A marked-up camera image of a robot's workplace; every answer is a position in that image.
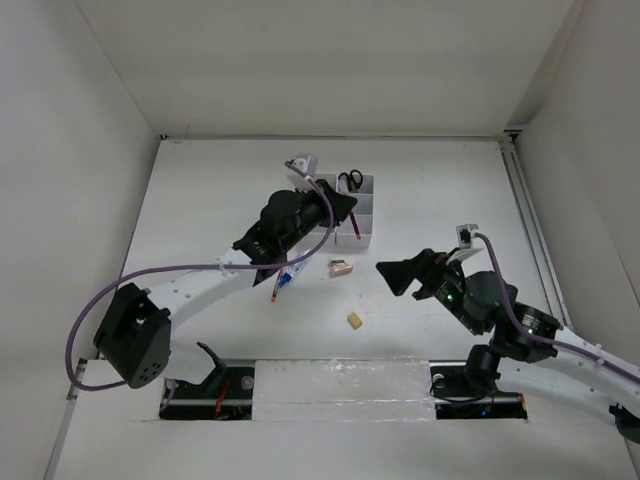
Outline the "black handled scissors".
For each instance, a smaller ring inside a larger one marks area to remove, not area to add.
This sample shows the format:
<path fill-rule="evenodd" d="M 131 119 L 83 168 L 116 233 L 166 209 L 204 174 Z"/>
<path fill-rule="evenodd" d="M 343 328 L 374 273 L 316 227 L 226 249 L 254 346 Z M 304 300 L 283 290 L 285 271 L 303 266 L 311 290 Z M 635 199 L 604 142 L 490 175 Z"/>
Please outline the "black handled scissors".
<path fill-rule="evenodd" d="M 358 169 L 343 171 L 337 176 L 337 190 L 340 193 L 357 193 L 364 183 L 364 176 Z"/>

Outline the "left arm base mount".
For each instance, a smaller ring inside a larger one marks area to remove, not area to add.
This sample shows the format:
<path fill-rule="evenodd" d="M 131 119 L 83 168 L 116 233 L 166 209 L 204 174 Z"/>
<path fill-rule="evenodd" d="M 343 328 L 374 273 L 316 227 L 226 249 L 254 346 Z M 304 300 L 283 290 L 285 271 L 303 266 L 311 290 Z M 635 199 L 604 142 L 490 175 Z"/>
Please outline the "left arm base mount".
<path fill-rule="evenodd" d="M 197 346 L 207 355 L 211 369 L 200 383 L 167 380 L 159 418 L 167 421 L 249 421 L 255 385 L 254 360 L 225 361 L 204 342 Z"/>

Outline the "red pen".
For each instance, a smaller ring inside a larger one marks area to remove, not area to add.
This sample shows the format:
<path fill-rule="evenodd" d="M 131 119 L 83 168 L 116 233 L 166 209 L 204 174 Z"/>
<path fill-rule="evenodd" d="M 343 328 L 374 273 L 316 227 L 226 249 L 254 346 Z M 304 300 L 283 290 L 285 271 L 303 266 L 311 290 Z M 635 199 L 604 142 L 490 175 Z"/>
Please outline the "red pen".
<path fill-rule="evenodd" d="M 278 292 L 280 290 L 280 283 L 281 283 L 282 276 L 283 276 L 283 270 L 280 269 L 278 271 L 277 275 L 276 275 L 276 280 L 275 280 L 274 287 L 273 287 L 273 290 L 272 290 L 272 293 L 271 293 L 271 302 L 272 303 L 275 303 L 276 300 L 277 300 Z"/>
<path fill-rule="evenodd" d="M 360 228 L 359 228 L 359 225 L 358 225 L 358 222 L 357 222 L 355 214 L 353 212 L 350 212 L 349 217 L 350 217 L 350 221 L 351 221 L 351 224 L 352 224 L 353 231 L 354 231 L 354 234 L 356 236 L 356 239 L 357 240 L 361 240 L 361 238 L 362 238 L 361 237 L 361 231 L 360 231 Z"/>

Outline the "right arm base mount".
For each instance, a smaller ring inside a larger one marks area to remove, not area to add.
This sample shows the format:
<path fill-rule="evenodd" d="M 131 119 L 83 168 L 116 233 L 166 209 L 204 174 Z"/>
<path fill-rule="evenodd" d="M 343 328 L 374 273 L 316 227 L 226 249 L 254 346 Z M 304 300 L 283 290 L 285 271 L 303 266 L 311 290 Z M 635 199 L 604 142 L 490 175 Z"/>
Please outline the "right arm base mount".
<path fill-rule="evenodd" d="M 501 357 L 488 345 L 473 346 L 465 361 L 429 362 L 429 394 L 437 420 L 527 420 L 524 397 L 498 389 Z"/>

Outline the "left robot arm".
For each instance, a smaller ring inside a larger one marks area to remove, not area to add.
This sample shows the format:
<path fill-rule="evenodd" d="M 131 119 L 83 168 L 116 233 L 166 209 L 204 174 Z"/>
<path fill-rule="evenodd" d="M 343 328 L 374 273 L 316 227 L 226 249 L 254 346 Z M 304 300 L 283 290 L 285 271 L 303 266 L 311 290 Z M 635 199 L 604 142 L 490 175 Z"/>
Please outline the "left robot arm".
<path fill-rule="evenodd" d="M 120 288 L 95 346 L 132 389 L 164 377 L 188 382 L 201 396 L 216 394 L 223 373 L 215 352 L 204 343 L 181 345 L 172 334 L 215 302 L 275 275 L 311 231 L 339 225 L 356 204 L 355 197 L 336 192 L 324 180 L 308 191 L 273 193 L 258 221 L 212 264 L 190 267 L 148 291 L 133 283 Z"/>

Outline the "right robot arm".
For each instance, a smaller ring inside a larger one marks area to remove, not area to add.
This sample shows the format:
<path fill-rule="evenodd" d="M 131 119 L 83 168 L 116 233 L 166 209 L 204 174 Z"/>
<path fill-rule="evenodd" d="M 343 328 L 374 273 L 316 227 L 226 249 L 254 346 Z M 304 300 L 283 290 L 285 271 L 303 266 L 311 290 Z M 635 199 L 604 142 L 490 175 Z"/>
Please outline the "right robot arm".
<path fill-rule="evenodd" d="M 494 271 L 466 275 L 459 249 L 424 249 L 413 258 L 383 261 L 377 271 L 396 296 L 413 282 L 415 300 L 438 301 L 473 335 L 457 367 L 431 369 L 431 393 L 447 415 L 472 414 L 499 398 L 522 402 L 539 396 L 581 410 L 639 441 L 639 369 L 584 341 L 561 323 L 518 301 L 515 286 Z"/>

